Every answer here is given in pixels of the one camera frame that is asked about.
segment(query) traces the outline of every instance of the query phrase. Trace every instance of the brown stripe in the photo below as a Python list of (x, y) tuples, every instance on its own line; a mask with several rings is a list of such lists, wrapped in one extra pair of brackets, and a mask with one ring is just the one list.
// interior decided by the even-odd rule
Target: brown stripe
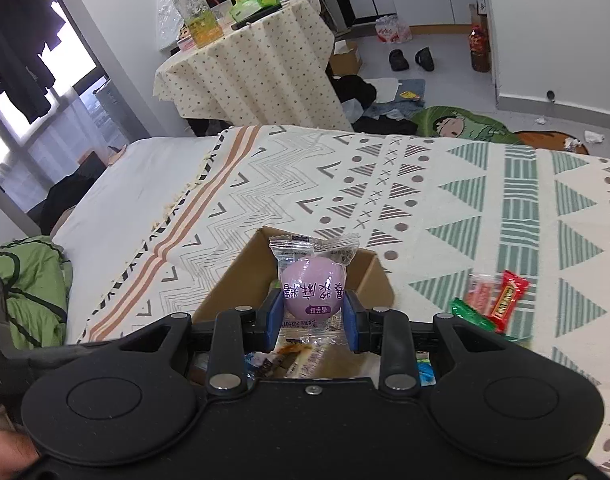
[(147, 259), (147, 262), (141, 267), (140, 272), (138, 274), (138, 276), (135, 277), (133, 283), (131, 284), (129, 290), (125, 293), (125, 295), (120, 299), (120, 301), (116, 304), (116, 306), (114, 307), (114, 309), (105, 317), (103, 318), (101, 321), (99, 321), (98, 323), (96, 323), (91, 330), (89, 331), (89, 341), (93, 340), (94, 335), (96, 334), (96, 332), (98, 330), (102, 329), (102, 325), (104, 325), (106, 322), (108, 322), (112, 316), (114, 316), (114, 314), (116, 314), (118, 312), (118, 310), (120, 309), (120, 307), (122, 306), (122, 304), (129, 298), (130, 294), (137, 288), (138, 284), (140, 283), (140, 281), (143, 279), (144, 274), (147, 272), (147, 270), (149, 269), (149, 266), (152, 264), (152, 262), (157, 258), (157, 253), (159, 250), (159, 247), (165, 243), (166, 240), (168, 240), (170, 237), (172, 237), (174, 235), (174, 233), (176, 232), (176, 230), (178, 229), (179, 225), (185, 220), (185, 218), (189, 215), (189, 211), (191, 211), (191, 209), (194, 207), (195, 203), (201, 198), (201, 196), (205, 193), (205, 189), (214, 181), (216, 181), (218, 179), (218, 177), (221, 176), (221, 173), (225, 170), (227, 170), (227, 166), (230, 165), (232, 163), (232, 161), (235, 159), (236, 154), (238, 153), (240, 144), (242, 144), (242, 140), (243, 137), (245, 136), (245, 133), (247, 132), (248, 126), (244, 127), (244, 128), (240, 128), (239, 132), (237, 134), (236, 139), (234, 140), (234, 144), (231, 147), (231, 150), (229, 151), (229, 154), (227, 155), (227, 160), (225, 161), (225, 164), (223, 166), (223, 168), (216, 174), (216, 176), (214, 176), (214, 178), (210, 179), (209, 182), (205, 183), (204, 186), (201, 187), (201, 189), (199, 190), (199, 192), (196, 194), (196, 196), (192, 199), (192, 201), (189, 203), (189, 205), (185, 208), (185, 211), (183, 211), (182, 215), (179, 217), (178, 222), (176, 222), (176, 225), (174, 226), (174, 228), (172, 230), (170, 230), (170, 232), (168, 232), (168, 234), (165, 235), (165, 238), (163, 240), (161, 240), (156, 246), (155, 248), (152, 250), (152, 255)]
[(143, 294), (145, 294), (145, 292), (147, 291), (147, 288), (149, 287), (149, 285), (151, 284), (152, 280), (156, 276), (156, 273), (158, 272), (160, 267), (166, 262), (168, 252), (170, 250), (172, 250), (174, 247), (176, 247), (180, 242), (182, 242), (183, 239), (185, 239), (185, 237), (187, 236), (187, 234), (190, 231), (190, 229), (192, 229), (192, 227), (194, 227), (195, 223), (198, 221), (198, 218), (200, 218), (200, 216), (205, 211), (205, 208), (207, 208), (208, 204), (211, 202), (211, 199), (214, 197), (214, 195), (216, 195), (217, 191), (227, 182), (227, 179), (229, 178), (229, 175), (232, 173), (232, 171), (234, 171), (234, 168), (236, 168), (237, 165), (239, 165), (240, 162), (252, 150), (252, 147), (254, 145), (254, 142), (256, 141), (256, 137), (257, 137), (258, 132), (260, 131), (260, 129), (261, 129), (261, 126), (256, 126), (256, 128), (254, 128), (254, 130), (252, 131), (251, 136), (249, 137), (249, 140), (247, 141), (247, 146), (245, 147), (245, 150), (243, 151), (242, 155), (240, 155), (238, 160), (232, 165), (231, 168), (229, 168), (229, 171), (227, 171), (226, 176), (221, 180), (220, 184), (218, 184), (218, 186), (214, 187), (214, 189), (210, 192), (210, 194), (207, 197), (207, 199), (203, 202), (203, 205), (201, 205), (201, 207), (198, 209), (198, 211), (196, 212), (194, 217), (192, 217), (191, 221), (187, 223), (185, 228), (182, 230), (181, 234), (176, 238), (175, 241), (173, 241), (173, 243), (171, 243), (167, 248), (165, 248), (165, 250), (163, 250), (162, 259), (159, 261), (159, 263), (156, 264), (156, 266), (152, 270), (149, 278), (144, 283), (144, 286), (142, 286), (140, 288), (140, 290), (136, 293), (136, 295), (134, 295), (134, 297), (130, 300), (130, 303), (128, 303), (127, 307), (125, 307), (125, 309), (122, 311), (122, 313), (120, 313), (120, 316), (118, 316), (117, 319), (114, 320), (114, 322), (112, 322), (111, 325), (109, 325), (108, 328), (104, 329), (98, 335), (98, 337), (95, 339), (96, 341), (102, 340), (102, 338), (108, 336), (112, 332), (112, 330), (114, 330), (120, 324), (120, 322), (123, 319), (125, 319), (127, 314), (129, 314), (131, 309), (136, 305), (136, 302), (138, 300), (140, 300), (140, 298), (143, 296)]

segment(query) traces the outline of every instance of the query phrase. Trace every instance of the baseboard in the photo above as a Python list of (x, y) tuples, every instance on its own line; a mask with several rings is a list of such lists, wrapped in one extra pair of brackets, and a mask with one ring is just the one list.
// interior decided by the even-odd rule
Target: baseboard
[(471, 25), (412, 25), (412, 34), (469, 34)]
[(500, 94), (497, 107), (499, 110), (509, 112), (542, 115), (577, 123), (594, 124), (594, 126), (610, 129), (610, 113), (604, 110), (563, 103), (550, 103), (549, 101), (510, 94)]

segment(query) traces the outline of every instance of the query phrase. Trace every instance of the purple candy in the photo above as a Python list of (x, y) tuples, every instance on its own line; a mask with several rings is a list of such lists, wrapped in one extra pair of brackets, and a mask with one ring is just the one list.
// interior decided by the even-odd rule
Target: purple candy
[(343, 304), (345, 267), (322, 256), (301, 258), (282, 275), (285, 307), (300, 320), (324, 320)]

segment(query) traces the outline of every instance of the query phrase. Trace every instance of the human hand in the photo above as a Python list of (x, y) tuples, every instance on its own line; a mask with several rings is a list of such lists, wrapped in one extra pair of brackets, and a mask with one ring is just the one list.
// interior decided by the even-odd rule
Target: human hand
[(38, 453), (28, 436), (0, 431), (0, 480), (13, 478), (36, 460)]

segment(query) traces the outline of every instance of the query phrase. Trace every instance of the white tile floor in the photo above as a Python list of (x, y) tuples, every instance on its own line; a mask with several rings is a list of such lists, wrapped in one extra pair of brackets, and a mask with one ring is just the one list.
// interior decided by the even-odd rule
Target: white tile floor
[[(365, 79), (393, 77), (399, 79), (425, 79), (425, 103), (427, 106), (456, 106), (474, 113), (481, 113), (505, 124), (509, 130), (563, 132), (584, 141), (584, 133), (591, 130), (604, 134), (602, 144), (586, 144), (591, 155), (610, 158), (610, 130), (591, 124), (575, 123), (562, 119), (546, 118), (541, 126), (534, 121), (539, 117), (496, 110), (492, 75), (474, 72), (470, 63), (467, 36), (460, 34), (426, 34), (415, 36), (409, 43), (387, 45), (375, 36), (357, 38), (358, 49), (363, 58), (359, 75)], [(434, 57), (434, 72), (425, 72), (414, 63), (416, 53), (428, 46)], [(389, 67), (389, 52), (400, 48), (410, 63), (406, 72), (392, 72)]]

